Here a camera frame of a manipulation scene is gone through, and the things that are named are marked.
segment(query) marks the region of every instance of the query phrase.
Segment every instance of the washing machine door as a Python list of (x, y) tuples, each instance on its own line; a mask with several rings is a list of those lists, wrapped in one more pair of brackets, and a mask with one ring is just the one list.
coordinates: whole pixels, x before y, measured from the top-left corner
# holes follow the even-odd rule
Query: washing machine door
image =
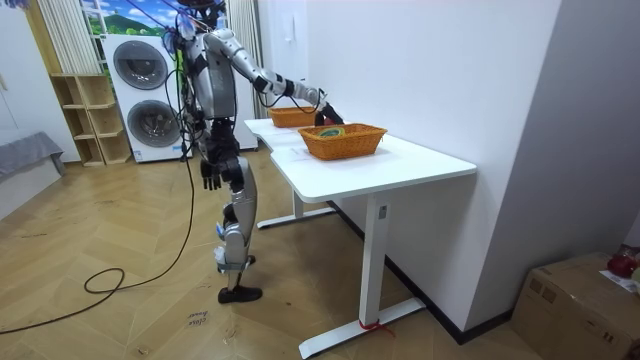
[(133, 137), (152, 147), (171, 146), (180, 138), (176, 113), (162, 101), (145, 100), (137, 103), (129, 111), (127, 126)]
[(116, 48), (113, 63), (127, 84), (140, 90), (152, 90), (164, 84), (167, 63), (155, 47), (143, 41), (127, 41)]

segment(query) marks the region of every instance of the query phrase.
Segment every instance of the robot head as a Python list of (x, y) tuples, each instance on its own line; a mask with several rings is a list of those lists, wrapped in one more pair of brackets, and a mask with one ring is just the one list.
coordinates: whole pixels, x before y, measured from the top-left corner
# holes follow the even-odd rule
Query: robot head
[(213, 29), (217, 27), (220, 15), (226, 13), (226, 4), (223, 0), (178, 0), (178, 2), (189, 8), (187, 11), (191, 16)]

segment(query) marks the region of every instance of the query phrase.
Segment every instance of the wicker basket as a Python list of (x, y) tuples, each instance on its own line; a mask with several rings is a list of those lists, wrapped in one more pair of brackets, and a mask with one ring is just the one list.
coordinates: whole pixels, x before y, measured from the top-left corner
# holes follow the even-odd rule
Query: wicker basket
[(271, 108), (269, 116), (276, 127), (300, 127), (313, 126), (316, 113), (311, 106), (303, 106), (305, 112), (297, 107), (293, 108)]
[[(344, 128), (344, 135), (318, 136), (329, 127)], [(329, 125), (298, 130), (309, 152), (320, 160), (344, 159), (370, 155), (376, 152), (378, 143), (386, 129), (364, 124)]]

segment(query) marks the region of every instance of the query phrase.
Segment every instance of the red object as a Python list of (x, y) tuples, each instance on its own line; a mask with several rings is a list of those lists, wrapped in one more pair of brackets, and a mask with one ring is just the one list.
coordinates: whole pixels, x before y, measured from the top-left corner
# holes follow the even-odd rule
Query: red object
[(382, 329), (382, 330), (388, 332), (389, 334), (391, 334), (391, 336), (396, 337), (396, 334), (394, 334), (391, 329), (389, 329), (388, 327), (380, 324), (380, 320), (376, 321), (375, 323), (373, 323), (371, 325), (362, 325), (362, 321), (360, 321), (360, 320), (358, 320), (358, 323), (360, 324), (360, 327), (363, 328), (364, 330)]
[(607, 269), (609, 269), (609, 271), (623, 278), (631, 277), (631, 274), (633, 274), (633, 271), (637, 267), (638, 262), (629, 255), (615, 254), (607, 263)]

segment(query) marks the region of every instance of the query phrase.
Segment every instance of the table leg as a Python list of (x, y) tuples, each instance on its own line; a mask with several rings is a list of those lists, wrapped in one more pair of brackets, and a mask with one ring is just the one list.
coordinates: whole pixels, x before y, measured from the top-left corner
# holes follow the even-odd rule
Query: table leg
[(304, 211), (304, 204), (300, 196), (296, 194), (295, 190), (291, 189), (293, 198), (293, 215), (287, 215), (275, 219), (263, 220), (258, 223), (258, 229), (266, 229), (271, 226), (285, 225), (293, 222), (307, 220), (316, 216), (335, 213), (335, 209), (327, 207), (318, 210)]
[(359, 321), (354, 321), (304, 341), (298, 347), (303, 359), (348, 341), (367, 331), (360, 326), (376, 322), (386, 324), (412, 312), (425, 308), (412, 298), (380, 311), (380, 292), (384, 273), (390, 206), (386, 193), (370, 194), (367, 201), (362, 285), (360, 288)]

